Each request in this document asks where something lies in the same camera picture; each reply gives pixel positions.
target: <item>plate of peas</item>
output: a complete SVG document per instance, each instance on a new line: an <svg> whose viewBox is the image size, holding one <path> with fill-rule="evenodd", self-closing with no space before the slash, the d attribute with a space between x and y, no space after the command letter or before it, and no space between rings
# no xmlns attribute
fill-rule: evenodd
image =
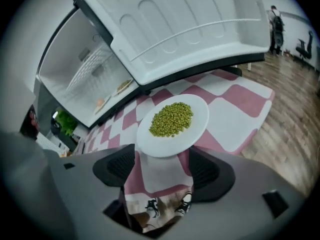
<svg viewBox="0 0 320 240"><path fill-rule="evenodd" d="M177 155L200 139L209 121L207 103L199 96L181 94L155 106L141 121L137 146L148 156Z"/></svg>

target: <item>white plate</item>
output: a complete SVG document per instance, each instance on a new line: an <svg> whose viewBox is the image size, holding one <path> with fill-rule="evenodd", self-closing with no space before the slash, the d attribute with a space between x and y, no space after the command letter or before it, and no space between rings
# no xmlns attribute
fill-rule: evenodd
<svg viewBox="0 0 320 240"><path fill-rule="evenodd" d="M151 122L156 113L166 105L183 102L191 106L193 116L188 129L174 137L155 137L149 131ZM179 154L200 139L207 128L209 121L209 108L207 103L199 96L182 94L168 98L154 107L141 121L137 131L137 146L143 153L155 158L166 158Z"/></svg>
<svg viewBox="0 0 320 240"><path fill-rule="evenodd" d="M115 92L113 93L112 96L116 96L120 93L122 93L122 91L124 91L131 83L132 83L133 79L130 80L130 82L128 82L124 87L122 87L120 90L115 90Z"/></svg>
<svg viewBox="0 0 320 240"><path fill-rule="evenodd" d="M108 97L106 97L106 98L104 99L103 104L102 104L101 106L97 106L97 107L95 108L93 114L95 115L96 113L98 113L98 112L105 106L105 104L108 102L108 100L110 100L110 98L111 98L111 95L109 95Z"/></svg>

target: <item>green peas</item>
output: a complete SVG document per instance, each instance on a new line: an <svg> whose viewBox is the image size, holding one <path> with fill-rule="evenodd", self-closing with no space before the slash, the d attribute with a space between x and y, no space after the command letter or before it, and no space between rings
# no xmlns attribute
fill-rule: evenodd
<svg viewBox="0 0 320 240"><path fill-rule="evenodd" d="M155 137L174 137L189 128L193 116L191 107L183 102L166 105L152 119L149 131Z"/></svg>

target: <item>sneaker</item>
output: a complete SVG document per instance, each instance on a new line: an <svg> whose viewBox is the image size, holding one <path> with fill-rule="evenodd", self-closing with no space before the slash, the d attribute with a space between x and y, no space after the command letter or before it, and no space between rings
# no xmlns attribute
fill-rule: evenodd
<svg viewBox="0 0 320 240"><path fill-rule="evenodd" d="M148 205L145 207L147 210L147 213L150 214L148 211L153 211L154 216L153 218L157 218L160 216L159 210L158 210L158 198L152 198L148 200Z"/></svg>
<svg viewBox="0 0 320 240"><path fill-rule="evenodd" d="M187 192L185 194L184 198L181 200L180 206L177 209L175 209L175 214L177 216L184 216L189 211L191 206L191 197L191 192Z"/></svg>

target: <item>refrigerator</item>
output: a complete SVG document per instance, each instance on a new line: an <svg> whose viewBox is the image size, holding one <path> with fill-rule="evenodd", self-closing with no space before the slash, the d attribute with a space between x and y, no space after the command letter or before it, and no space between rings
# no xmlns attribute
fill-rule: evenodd
<svg viewBox="0 0 320 240"><path fill-rule="evenodd" d="M38 79L88 128L139 95L196 74L264 60L262 0L73 0Z"/></svg>

